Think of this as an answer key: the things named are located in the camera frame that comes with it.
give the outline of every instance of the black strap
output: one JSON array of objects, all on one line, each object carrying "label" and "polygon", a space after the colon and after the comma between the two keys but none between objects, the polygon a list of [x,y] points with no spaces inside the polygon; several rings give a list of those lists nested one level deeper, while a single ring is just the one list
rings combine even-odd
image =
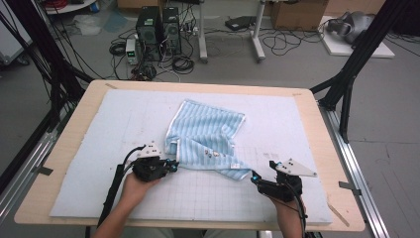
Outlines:
[{"label": "black strap", "polygon": [[115,196],[117,195],[117,191],[118,191],[118,188],[120,187],[123,177],[124,177],[124,164],[117,166],[114,180],[112,181],[111,187],[108,190],[108,195],[106,196],[106,200],[104,202],[104,208],[102,210],[101,216],[99,217],[98,227],[102,224],[102,222],[111,212],[112,205],[114,204]]}]

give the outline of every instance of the desk leg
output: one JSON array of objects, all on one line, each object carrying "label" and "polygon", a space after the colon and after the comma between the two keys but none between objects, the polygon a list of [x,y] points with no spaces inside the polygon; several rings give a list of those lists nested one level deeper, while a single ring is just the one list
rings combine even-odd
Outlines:
[{"label": "desk leg", "polygon": [[259,39],[260,26],[262,24],[264,7],[265,7],[265,0],[261,0],[259,10],[257,12],[256,29],[254,31],[251,31],[251,39],[253,40],[254,46],[256,47],[256,51],[257,51],[257,62],[260,62],[261,60],[265,59],[265,54],[263,53],[262,44],[260,43],[260,39]]},{"label": "desk leg", "polygon": [[258,238],[272,238],[271,231],[257,231]]},{"label": "desk leg", "polygon": [[207,48],[206,48],[206,38],[204,37],[204,13],[203,13],[204,0],[200,1],[200,23],[199,23],[199,36],[198,36],[198,46],[200,47],[200,59],[207,63]]}]

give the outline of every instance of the electronic device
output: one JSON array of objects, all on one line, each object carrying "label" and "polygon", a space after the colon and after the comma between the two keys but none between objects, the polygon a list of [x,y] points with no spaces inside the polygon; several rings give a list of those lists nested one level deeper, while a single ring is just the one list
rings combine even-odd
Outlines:
[{"label": "electronic device", "polygon": [[127,61],[129,64],[136,65],[139,63],[139,51],[138,51],[136,39],[127,39],[126,56],[127,56]]},{"label": "electronic device", "polygon": [[327,31],[336,32],[344,40],[353,45],[368,29],[373,21],[373,16],[363,12],[346,12],[343,16],[328,21]]},{"label": "electronic device", "polygon": [[[128,159],[137,151],[139,151],[137,159],[130,162]],[[145,182],[163,178],[167,174],[175,173],[177,171],[179,162],[170,159],[161,160],[160,155],[161,151],[154,142],[141,147],[136,147],[127,154],[124,162],[118,165],[117,170],[115,171],[114,179],[112,180],[111,187],[109,188],[105,202],[103,203],[104,207],[101,216],[99,217],[98,227],[111,212],[118,188],[129,168],[133,168],[133,173],[137,179]]]},{"label": "electronic device", "polygon": [[146,6],[140,9],[136,31],[142,52],[141,59],[159,61],[160,51],[164,52],[164,48],[160,48],[160,43],[163,41],[163,26],[158,6]]},{"label": "electronic device", "polygon": [[166,50],[174,55],[181,54],[181,36],[177,7],[166,7],[161,12]]},{"label": "electronic device", "polygon": [[140,9],[136,31],[139,41],[145,44],[161,43],[163,33],[158,6],[147,6]]},{"label": "electronic device", "polygon": [[256,23],[257,17],[239,17],[225,22],[225,26],[232,31],[246,29]]},{"label": "electronic device", "polygon": [[277,172],[276,182],[262,179],[255,171],[251,182],[257,186],[259,193],[284,202],[302,194],[302,179],[299,176],[317,177],[316,173],[292,159],[285,163],[269,161],[269,166]]}]

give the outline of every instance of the white shelf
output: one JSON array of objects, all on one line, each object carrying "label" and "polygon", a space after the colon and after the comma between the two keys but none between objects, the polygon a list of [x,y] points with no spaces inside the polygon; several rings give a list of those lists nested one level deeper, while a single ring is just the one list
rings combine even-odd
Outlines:
[{"label": "white shelf", "polygon": [[[332,18],[333,17],[324,16],[321,23],[324,23]],[[324,38],[322,39],[322,42],[331,56],[348,57],[353,53],[351,45],[346,43],[346,41],[337,34],[329,33],[327,30],[324,31]],[[392,59],[395,57],[395,54],[384,43],[380,43],[376,51],[374,51],[371,56],[373,58]]]},{"label": "white shelf", "polygon": [[87,7],[94,2],[96,2],[96,0],[85,0],[84,3],[82,3],[82,4],[68,4],[67,6],[65,6],[62,9],[47,11],[47,14],[54,15],[54,14],[72,12],[72,11],[79,10],[79,9],[84,8],[84,7]]}]

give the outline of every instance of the cardboard box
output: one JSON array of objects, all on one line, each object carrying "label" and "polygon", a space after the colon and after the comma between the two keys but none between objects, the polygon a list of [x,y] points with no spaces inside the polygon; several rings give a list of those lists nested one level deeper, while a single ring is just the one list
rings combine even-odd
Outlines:
[{"label": "cardboard box", "polygon": [[274,3],[271,22],[275,29],[317,31],[329,0],[305,0],[296,4]]},{"label": "cardboard box", "polygon": [[265,2],[265,6],[263,8],[263,16],[271,16],[272,6],[274,5],[273,2]]},{"label": "cardboard box", "polygon": [[141,9],[144,6],[164,6],[164,0],[117,0],[118,8]]},{"label": "cardboard box", "polygon": [[325,16],[340,17],[345,12],[361,11],[365,14],[376,14],[385,0],[330,0]]}]

